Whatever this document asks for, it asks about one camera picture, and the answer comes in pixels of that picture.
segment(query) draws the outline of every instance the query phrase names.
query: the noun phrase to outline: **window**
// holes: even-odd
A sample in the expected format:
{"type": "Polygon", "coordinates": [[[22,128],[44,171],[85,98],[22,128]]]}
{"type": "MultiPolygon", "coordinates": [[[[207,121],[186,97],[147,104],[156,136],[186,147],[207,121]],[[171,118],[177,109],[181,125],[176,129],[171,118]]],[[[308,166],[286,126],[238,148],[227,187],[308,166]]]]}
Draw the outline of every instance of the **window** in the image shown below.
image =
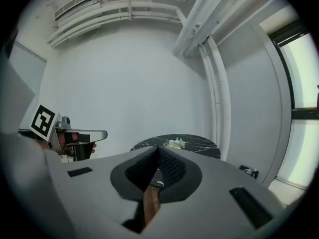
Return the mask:
{"type": "Polygon", "coordinates": [[[292,104],[290,139],[277,179],[304,189],[319,162],[319,57],[300,20],[269,37],[285,68],[292,104]]]}

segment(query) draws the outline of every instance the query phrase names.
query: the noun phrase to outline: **person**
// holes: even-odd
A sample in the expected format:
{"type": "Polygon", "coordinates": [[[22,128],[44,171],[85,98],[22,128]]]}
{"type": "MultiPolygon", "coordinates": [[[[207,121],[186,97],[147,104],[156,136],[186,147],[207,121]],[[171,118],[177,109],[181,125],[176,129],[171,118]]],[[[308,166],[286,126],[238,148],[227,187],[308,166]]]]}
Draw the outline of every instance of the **person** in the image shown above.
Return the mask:
{"type": "MultiPolygon", "coordinates": [[[[64,134],[63,133],[58,135],[58,139],[59,139],[59,144],[60,144],[62,150],[65,150],[66,148],[68,148],[68,147],[65,146],[65,139],[64,139],[64,134]]],[[[77,141],[78,140],[78,134],[77,133],[72,133],[72,139],[73,139],[73,141],[77,141]]],[[[37,143],[40,145],[40,147],[42,149],[50,149],[45,141],[37,141],[37,143]]],[[[93,149],[91,151],[92,154],[95,152],[95,149],[94,149],[95,147],[96,147],[96,144],[93,145],[93,149]]]]}

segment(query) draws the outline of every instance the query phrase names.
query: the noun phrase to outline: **white flowers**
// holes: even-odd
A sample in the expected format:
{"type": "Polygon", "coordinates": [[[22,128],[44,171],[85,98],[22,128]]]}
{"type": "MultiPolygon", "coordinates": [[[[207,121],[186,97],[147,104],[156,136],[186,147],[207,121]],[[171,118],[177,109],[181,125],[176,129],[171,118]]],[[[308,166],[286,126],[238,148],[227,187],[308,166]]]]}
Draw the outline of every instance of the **white flowers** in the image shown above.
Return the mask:
{"type": "Polygon", "coordinates": [[[173,140],[166,141],[164,143],[164,146],[173,147],[176,149],[185,149],[185,142],[183,142],[181,138],[179,140],[178,138],[176,138],[175,141],[173,140]]]}

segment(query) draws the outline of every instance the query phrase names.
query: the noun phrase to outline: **black slot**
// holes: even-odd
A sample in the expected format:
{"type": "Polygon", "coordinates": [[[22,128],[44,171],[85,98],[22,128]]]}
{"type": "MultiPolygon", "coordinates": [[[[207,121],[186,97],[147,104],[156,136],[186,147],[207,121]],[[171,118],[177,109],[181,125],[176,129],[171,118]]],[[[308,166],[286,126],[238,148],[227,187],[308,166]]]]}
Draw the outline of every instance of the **black slot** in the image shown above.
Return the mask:
{"type": "Polygon", "coordinates": [[[93,170],[90,167],[83,167],[80,169],[68,171],[70,177],[78,176],[84,173],[92,172],[93,170]]]}
{"type": "Polygon", "coordinates": [[[244,188],[229,191],[256,229],[269,222],[273,216],[244,188]]]}

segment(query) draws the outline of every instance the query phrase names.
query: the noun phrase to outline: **black marble table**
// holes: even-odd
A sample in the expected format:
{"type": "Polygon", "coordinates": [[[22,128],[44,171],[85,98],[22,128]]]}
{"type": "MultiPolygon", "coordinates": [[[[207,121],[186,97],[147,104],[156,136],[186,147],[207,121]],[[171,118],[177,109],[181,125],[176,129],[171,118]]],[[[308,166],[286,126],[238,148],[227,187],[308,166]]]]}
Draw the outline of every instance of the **black marble table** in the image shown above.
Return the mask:
{"type": "MultiPolygon", "coordinates": [[[[220,151],[215,143],[204,137],[192,134],[165,134],[157,137],[152,137],[136,144],[132,150],[140,149],[147,146],[163,146],[166,141],[182,139],[185,142],[185,150],[198,153],[200,155],[220,159],[220,151]]],[[[160,170],[158,169],[150,182],[154,187],[165,187],[160,170]]]]}

